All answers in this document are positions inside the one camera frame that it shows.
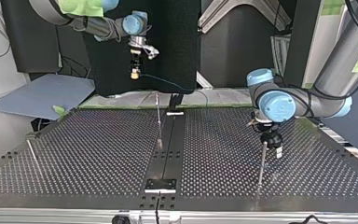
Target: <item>silver metal strip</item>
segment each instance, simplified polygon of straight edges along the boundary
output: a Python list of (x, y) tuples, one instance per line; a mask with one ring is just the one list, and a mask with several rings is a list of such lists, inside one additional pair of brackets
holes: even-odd
[[(272, 24), (275, 22), (275, 15), (278, 10), (278, 0), (214, 0), (205, 10), (199, 21), (201, 31), (206, 34), (212, 29), (231, 9), (240, 5), (249, 5), (255, 7), (261, 12)], [(289, 16), (281, 8), (276, 27), (282, 31), (285, 26), (291, 22)]]
[(197, 72), (197, 83), (205, 90), (213, 89), (213, 85), (200, 72)]

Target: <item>perforated metal table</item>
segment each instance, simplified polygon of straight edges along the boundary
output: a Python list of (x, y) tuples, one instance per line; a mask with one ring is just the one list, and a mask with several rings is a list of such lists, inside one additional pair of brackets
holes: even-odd
[[(307, 119), (282, 126), (257, 188), (259, 135), (250, 108), (79, 110), (0, 159), (0, 209), (358, 213), (358, 160)], [(149, 179), (176, 192), (147, 194)]]

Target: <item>black backdrop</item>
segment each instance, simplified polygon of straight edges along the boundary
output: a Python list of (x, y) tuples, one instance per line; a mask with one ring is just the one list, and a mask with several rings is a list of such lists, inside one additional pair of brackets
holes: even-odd
[(144, 59), (145, 73), (174, 82), (182, 89), (148, 77), (131, 80), (128, 37), (120, 43), (99, 43), (92, 35), (84, 34), (97, 93), (107, 96), (140, 89), (191, 93), (197, 84), (200, 0), (126, 0), (106, 16), (122, 18), (133, 10), (149, 14), (152, 29), (147, 34), (148, 44), (160, 51), (153, 61)]

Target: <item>metal frame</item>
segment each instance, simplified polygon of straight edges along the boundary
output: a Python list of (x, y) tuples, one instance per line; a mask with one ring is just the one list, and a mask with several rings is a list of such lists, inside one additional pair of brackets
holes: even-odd
[[(278, 0), (213, 0), (209, 7), (202, 14), (199, 21), (200, 31), (208, 33), (231, 9), (241, 5), (255, 7), (261, 12), (272, 24), (275, 22), (275, 15), (278, 10)], [(291, 20), (286, 12), (282, 9), (279, 12), (276, 27), (282, 31)]]
[(205, 90), (213, 89), (213, 85), (199, 71), (197, 71), (197, 83)]
[[(289, 223), (301, 222), (305, 217), (315, 215), (328, 223), (358, 223), (358, 214), (338, 213), (221, 213), (221, 212), (167, 212), (158, 213), (161, 223), (169, 224), (202, 224), (212, 223)], [(131, 223), (156, 223), (154, 211), (118, 210), (48, 210), (48, 209), (0, 209), (0, 223), (111, 223), (114, 216), (129, 217)]]

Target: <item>robotic arm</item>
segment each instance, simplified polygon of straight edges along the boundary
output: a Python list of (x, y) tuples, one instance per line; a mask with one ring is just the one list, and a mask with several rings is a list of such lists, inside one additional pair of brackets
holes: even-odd
[(334, 118), (350, 112), (351, 96), (358, 89), (358, 26), (348, 24), (311, 90), (280, 88), (268, 69), (252, 72), (247, 81), (256, 108), (251, 124), (268, 148), (282, 149), (279, 124), (293, 116)]
[[(121, 37), (130, 36), (131, 60), (131, 78), (138, 79), (142, 73), (142, 55), (145, 53), (149, 60), (153, 60), (159, 55), (159, 52), (153, 46), (146, 44), (147, 31), (151, 26), (147, 24), (148, 18), (146, 12), (133, 11), (131, 15), (125, 18), (112, 20), (110, 18), (76, 16), (63, 14), (57, 3), (57, 0), (29, 0), (36, 13), (44, 20), (55, 25), (72, 26), (78, 32), (86, 32), (102, 41), (115, 39), (121, 41)], [(117, 7), (115, 4), (104, 6), (104, 10), (111, 10)]]

